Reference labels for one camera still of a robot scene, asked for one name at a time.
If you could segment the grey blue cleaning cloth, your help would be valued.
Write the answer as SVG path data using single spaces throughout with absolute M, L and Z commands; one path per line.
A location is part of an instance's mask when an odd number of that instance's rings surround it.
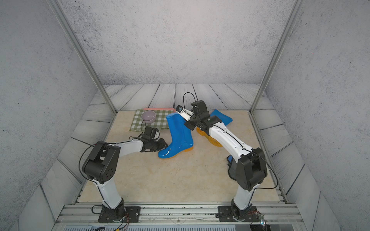
M 229 155 L 226 160 L 228 165 L 228 175 L 232 180 L 236 181 L 237 163 L 232 155 Z

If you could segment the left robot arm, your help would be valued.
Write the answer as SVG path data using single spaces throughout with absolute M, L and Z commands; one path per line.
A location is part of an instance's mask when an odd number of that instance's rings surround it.
M 92 146 L 81 172 L 96 185 L 102 197 L 103 208 L 117 211 L 124 206 L 114 182 L 119 158 L 136 153 L 159 152 L 167 147 L 168 144 L 160 138 L 158 129 L 146 127 L 144 133 L 130 137 L 127 141 L 98 141 Z

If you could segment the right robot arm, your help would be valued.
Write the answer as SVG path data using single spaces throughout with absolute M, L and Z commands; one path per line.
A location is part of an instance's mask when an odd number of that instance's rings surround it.
M 193 102 L 190 111 L 178 105 L 176 111 L 185 119 L 187 128 L 199 128 L 230 153 L 232 161 L 229 168 L 239 185 L 231 201 L 231 214 L 237 221 L 246 219 L 251 211 L 252 196 L 267 177 L 265 153 L 261 148 L 254 149 L 237 138 L 218 116 L 210 115 L 203 101 Z

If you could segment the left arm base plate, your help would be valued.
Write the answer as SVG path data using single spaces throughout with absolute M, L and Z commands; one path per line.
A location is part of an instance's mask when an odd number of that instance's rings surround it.
M 141 207 L 121 207 L 116 209 L 109 209 L 102 206 L 99 214 L 99 223 L 119 223 L 129 222 L 137 223 L 139 221 Z

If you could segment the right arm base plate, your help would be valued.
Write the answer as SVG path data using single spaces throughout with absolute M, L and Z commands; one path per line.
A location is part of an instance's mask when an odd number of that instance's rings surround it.
M 219 206 L 218 213 L 215 215 L 220 222 L 259 222 L 259 211 L 255 206 L 250 206 L 245 210 L 239 210 L 235 206 Z

